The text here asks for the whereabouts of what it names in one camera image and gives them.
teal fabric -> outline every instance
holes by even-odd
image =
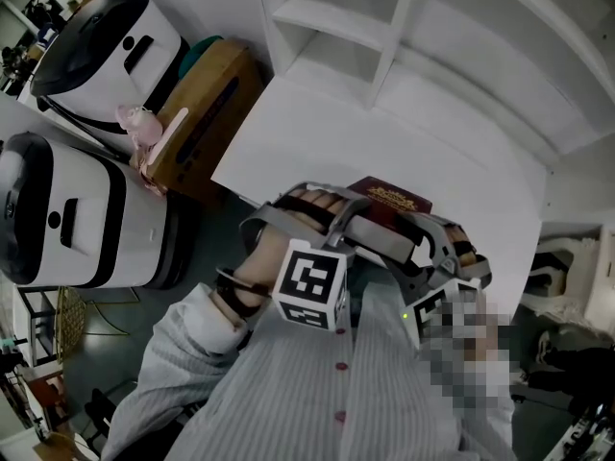
[[[201,58],[201,56],[208,50],[208,48],[218,39],[224,38],[222,36],[210,36],[207,39],[203,39],[202,41],[197,42],[194,46],[190,48],[190,51],[185,54],[185,57],[180,64],[180,69],[178,71],[180,80],[184,78],[185,74],[188,73],[194,63],[196,63]]]

book cover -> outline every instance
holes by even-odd
[[[348,188],[374,202],[368,210],[361,213],[363,217],[395,232],[398,232],[394,224],[396,213],[431,213],[432,203],[429,200],[371,176],[351,184]]]

white table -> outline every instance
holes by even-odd
[[[489,301],[512,314],[540,232],[546,169],[440,86],[409,70],[389,77],[371,110],[276,77],[212,179],[256,205],[301,181],[392,182],[463,226],[491,262]]]

pixelated area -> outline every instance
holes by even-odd
[[[447,297],[423,330],[419,354],[429,364],[430,383],[454,408],[499,407],[510,383],[509,342],[501,333],[510,318],[477,289]]]

metal frame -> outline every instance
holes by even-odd
[[[47,294],[45,294],[46,291],[52,291],[52,290],[57,291],[57,290],[60,290],[60,288],[54,287],[54,286],[17,287],[17,291],[19,292],[19,295],[21,296],[21,300],[23,301],[24,305],[26,306],[26,309],[28,309],[28,313],[30,314],[30,325],[28,326],[29,332],[28,332],[27,341],[28,341],[28,344],[30,345],[30,352],[31,352],[31,357],[32,357],[32,367],[37,367],[39,365],[48,364],[50,362],[54,362],[58,360],[58,355],[56,353],[50,353],[46,357],[37,359],[37,329],[40,328],[40,325],[35,324],[36,318],[49,318],[49,317],[56,316],[57,310],[54,309],[51,311],[35,312],[32,309],[32,306],[30,305],[30,302],[28,301],[28,297],[26,296],[26,294],[40,294],[43,298],[43,301],[46,302],[49,305],[49,307],[53,308],[53,305],[51,305],[51,302],[49,301]]]

